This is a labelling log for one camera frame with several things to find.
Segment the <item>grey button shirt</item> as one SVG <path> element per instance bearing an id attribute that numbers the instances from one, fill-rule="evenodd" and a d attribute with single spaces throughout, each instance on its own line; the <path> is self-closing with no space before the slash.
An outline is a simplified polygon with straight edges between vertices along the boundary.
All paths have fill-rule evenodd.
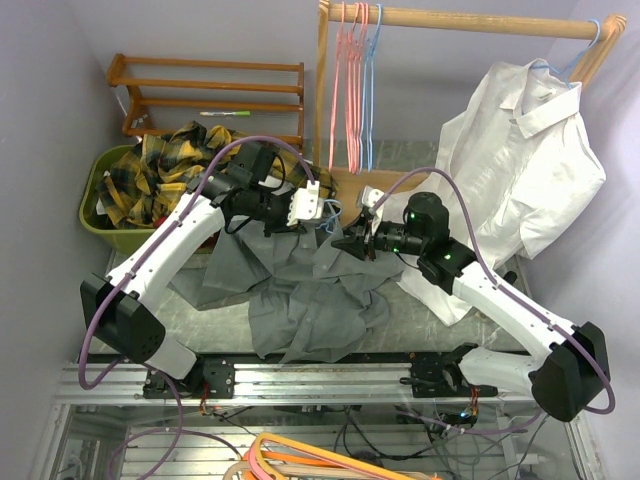
<path id="1" fill-rule="evenodd" d="M 282 354 L 283 362 L 335 362 L 390 320 L 378 288 L 400 277 L 390 253 L 362 261 L 332 247 L 343 237 L 308 226 L 302 233 L 267 237 L 260 222 L 221 233 L 205 267 L 184 269 L 170 286 L 194 307 L 248 300 L 255 354 Z"/>

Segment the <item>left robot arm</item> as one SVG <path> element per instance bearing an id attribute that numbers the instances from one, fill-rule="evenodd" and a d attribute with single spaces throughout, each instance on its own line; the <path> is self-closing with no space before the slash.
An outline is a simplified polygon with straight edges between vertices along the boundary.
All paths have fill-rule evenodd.
<path id="1" fill-rule="evenodd" d="M 278 148 L 290 152 L 303 171 L 302 186 L 286 194 L 263 184 Z M 163 375 L 178 395 L 196 395 L 206 382 L 204 363 L 153 314 L 162 291 L 198 247 L 234 216 L 281 230 L 302 220 L 297 210 L 302 199 L 318 205 L 319 189 L 310 163 L 280 139 L 249 136 L 224 146 L 138 250 L 106 276 L 92 275 L 81 283 L 86 334 L 78 364 L 80 386 L 90 390 L 104 378 L 86 377 L 91 342 L 99 339 L 120 359 Z"/>

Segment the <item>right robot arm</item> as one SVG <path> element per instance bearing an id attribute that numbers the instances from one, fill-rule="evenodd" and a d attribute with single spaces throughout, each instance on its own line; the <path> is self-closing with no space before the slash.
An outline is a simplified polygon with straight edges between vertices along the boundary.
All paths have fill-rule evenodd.
<path id="1" fill-rule="evenodd" d="M 576 325 L 543 309 L 454 239 L 449 212 L 434 193 L 412 195 L 400 223 L 382 221 L 373 206 L 379 190 L 366 189 L 359 217 L 334 248 L 359 260 L 381 252 L 415 257 L 430 284 L 466 302 L 514 337 L 522 355 L 463 344 L 440 375 L 450 394 L 465 394 L 476 385 L 530 396 L 548 415 L 572 421 L 610 384 L 603 331 L 591 322 Z"/>

